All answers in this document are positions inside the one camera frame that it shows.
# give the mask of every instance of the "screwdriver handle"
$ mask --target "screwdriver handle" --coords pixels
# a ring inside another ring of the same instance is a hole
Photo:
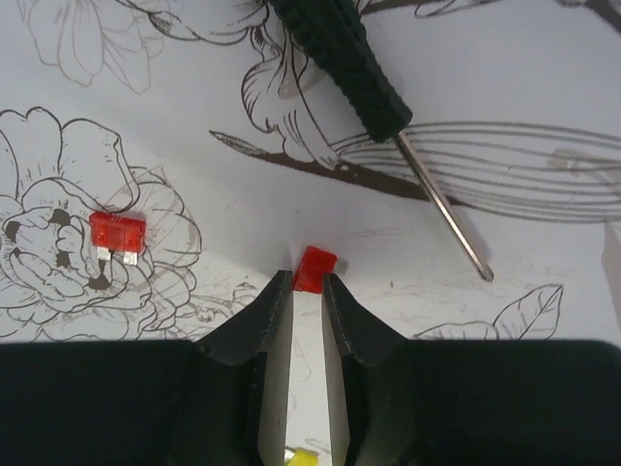
[[[324,70],[381,142],[408,126],[411,111],[388,82],[367,42],[353,0],[268,0],[295,40]]]

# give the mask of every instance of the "screwdriver shaft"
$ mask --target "screwdriver shaft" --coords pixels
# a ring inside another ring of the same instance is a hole
[[[476,270],[481,277],[487,282],[494,281],[494,273],[489,267],[487,262],[482,258],[481,254],[476,250],[473,241],[467,233],[461,220],[453,210],[452,206],[448,202],[448,199],[442,194],[438,185],[432,178],[429,170],[425,167],[423,160],[420,158],[416,149],[409,141],[408,137],[403,131],[400,131],[394,138],[395,144],[399,149],[399,152],[405,158],[414,175],[420,180],[420,183],[425,190],[425,193],[440,210],[442,217],[450,226],[453,235],[459,241],[459,244],[468,254],[470,261],[476,267]]]

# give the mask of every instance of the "yellow fuse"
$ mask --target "yellow fuse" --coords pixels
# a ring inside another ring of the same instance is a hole
[[[318,466],[319,456],[313,451],[306,449],[285,449],[285,466]]]

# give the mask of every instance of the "red object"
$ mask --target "red object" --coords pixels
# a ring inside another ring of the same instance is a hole
[[[88,218],[94,246],[109,250],[142,252],[146,224],[142,220],[95,212]]]
[[[338,260],[333,253],[327,250],[308,246],[293,278],[293,289],[321,294],[323,276],[334,271]]]

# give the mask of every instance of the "red fuse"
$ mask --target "red fuse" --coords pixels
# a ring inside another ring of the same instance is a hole
[[[333,253],[308,246],[293,277],[293,290],[321,294],[324,275],[332,274],[337,269],[344,272],[345,267],[346,264]]]
[[[138,254],[145,248],[146,224],[142,220],[95,212],[88,218],[91,241],[97,247],[97,258],[110,260],[112,251],[124,252],[123,262],[138,263]]]

